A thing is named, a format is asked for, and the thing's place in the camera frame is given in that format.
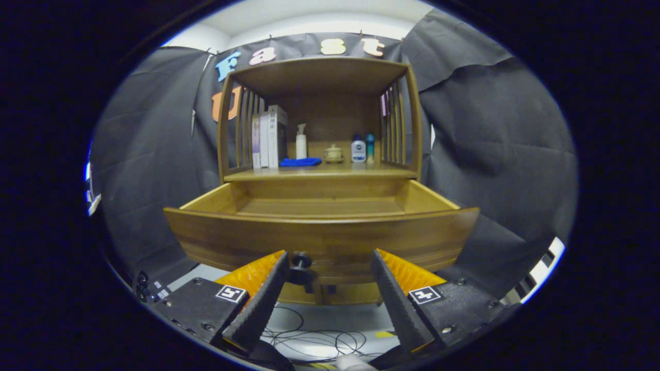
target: ceiling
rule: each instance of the ceiling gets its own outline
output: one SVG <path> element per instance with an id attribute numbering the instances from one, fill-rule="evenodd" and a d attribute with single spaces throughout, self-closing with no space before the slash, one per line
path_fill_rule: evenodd
<path id="1" fill-rule="evenodd" d="M 202 23 L 231 37 L 278 20 L 323 13 L 367 13 L 417 23 L 431 9 L 417 0 L 244 0 Z"/>

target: book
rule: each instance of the book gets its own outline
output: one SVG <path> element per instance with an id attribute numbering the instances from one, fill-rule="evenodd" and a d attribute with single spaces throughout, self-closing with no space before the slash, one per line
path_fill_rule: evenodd
<path id="1" fill-rule="evenodd" d="M 286 112 L 282 107 L 268 107 L 268 167 L 277 168 L 286 153 Z"/>
<path id="2" fill-rule="evenodd" d="M 252 167 L 261 166 L 261 153 L 259 152 L 259 114 L 252 116 Z"/>
<path id="3" fill-rule="evenodd" d="M 268 112 L 259 113 L 259 165 L 255 168 L 268 167 Z"/>

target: white spray bottle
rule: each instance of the white spray bottle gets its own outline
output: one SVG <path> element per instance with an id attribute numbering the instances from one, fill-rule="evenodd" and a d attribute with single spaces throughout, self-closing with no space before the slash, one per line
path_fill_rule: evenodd
<path id="1" fill-rule="evenodd" d="M 298 125 L 298 134 L 296 135 L 296 160 L 307 158 L 307 137 L 302 133 L 305 130 L 306 123 Z"/>

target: white floor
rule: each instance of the white floor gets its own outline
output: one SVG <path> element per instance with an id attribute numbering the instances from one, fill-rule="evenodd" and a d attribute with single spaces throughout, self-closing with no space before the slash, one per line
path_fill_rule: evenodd
<path id="1" fill-rule="evenodd" d="M 168 288 L 175 291 L 195 277 L 215 281 L 227 273 L 200 264 L 170 283 Z M 292 360 L 318 361 L 323 366 L 315 365 L 317 368 L 334 368 L 334 360 L 329 358 L 355 354 L 369 361 L 396 347 L 399 339 L 386 331 L 394 331 L 394 327 L 384 305 L 306 306 L 281 303 L 273 309 L 261 339 L 273 344 Z"/>

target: wooden cabinet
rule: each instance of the wooden cabinet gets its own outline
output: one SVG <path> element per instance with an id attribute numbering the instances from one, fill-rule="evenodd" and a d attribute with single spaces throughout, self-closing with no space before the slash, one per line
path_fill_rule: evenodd
<path id="1" fill-rule="evenodd" d="M 235 84 L 241 89 L 230 145 Z M 249 123 L 259 98 L 287 111 L 290 157 L 296 125 L 305 122 L 308 156 L 322 157 L 332 143 L 350 153 L 355 133 L 373 133 L 376 161 L 253 168 Z M 456 260 L 479 213 L 417 182 L 419 115 L 413 72 L 400 63 L 328 57 L 234 71 L 225 81 L 218 122 L 222 185 L 179 208 L 166 208 L 165 215 L 189 257 L 221 269 L 233 270 L 281 249 L 290 255 L 305 252 L 312 259 L 312 292 L 287 284 L 280 301 L 377 302 L 370 274 L 374 248 L 440 269 Z M 231 165 L 230 150 L 236 155 Z"/>

